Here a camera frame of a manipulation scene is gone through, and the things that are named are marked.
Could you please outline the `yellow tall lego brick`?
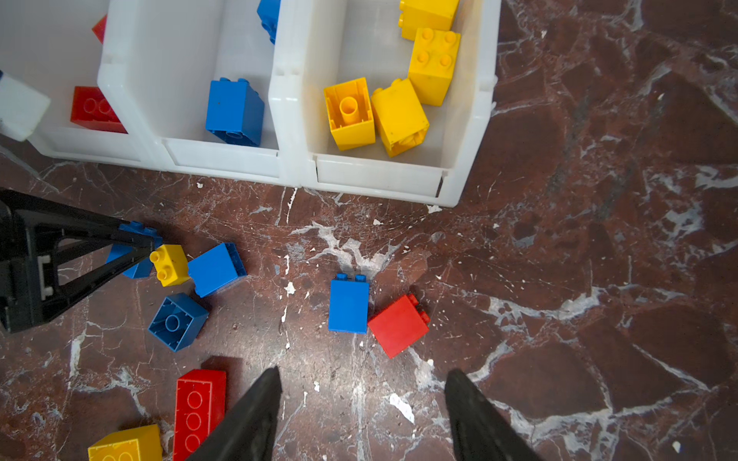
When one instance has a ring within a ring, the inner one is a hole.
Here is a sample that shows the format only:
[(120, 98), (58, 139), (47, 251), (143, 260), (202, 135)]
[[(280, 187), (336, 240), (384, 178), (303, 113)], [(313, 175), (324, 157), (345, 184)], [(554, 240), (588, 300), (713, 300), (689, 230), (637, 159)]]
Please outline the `yellow tall lego brick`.
[(441, 107), (453, 81), (461, 34), (432, 28), (416, 31), (409, 80), (423, 105)]

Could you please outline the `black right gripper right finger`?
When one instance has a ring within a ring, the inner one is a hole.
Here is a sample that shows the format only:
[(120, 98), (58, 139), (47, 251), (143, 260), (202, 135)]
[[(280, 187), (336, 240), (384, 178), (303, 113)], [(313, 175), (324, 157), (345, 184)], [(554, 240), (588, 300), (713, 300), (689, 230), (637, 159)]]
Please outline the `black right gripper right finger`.
[(542, 460), (461, 370), (449, 372), (444, 394), (455, 459)]

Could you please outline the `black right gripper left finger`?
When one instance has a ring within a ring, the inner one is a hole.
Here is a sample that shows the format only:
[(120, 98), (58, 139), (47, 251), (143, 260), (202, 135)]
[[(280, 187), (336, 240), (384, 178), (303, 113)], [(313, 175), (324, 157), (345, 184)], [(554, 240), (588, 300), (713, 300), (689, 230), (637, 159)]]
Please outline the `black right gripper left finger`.
[(282, 391), (279, 368), (266, 369), (188, 461), (271, 460)]

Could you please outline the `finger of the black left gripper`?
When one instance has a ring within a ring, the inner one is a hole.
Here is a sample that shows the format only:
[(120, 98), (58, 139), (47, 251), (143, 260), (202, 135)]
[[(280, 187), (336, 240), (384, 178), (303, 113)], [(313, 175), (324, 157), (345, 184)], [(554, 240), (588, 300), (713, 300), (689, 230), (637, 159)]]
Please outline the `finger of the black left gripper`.
[[(109, 245), (130, 252), (60, 282), (60, 266)], [(155, 249), (155, 234), (144, 226), (3, 189), (1, 324), (9, 333), (48, 324)]]

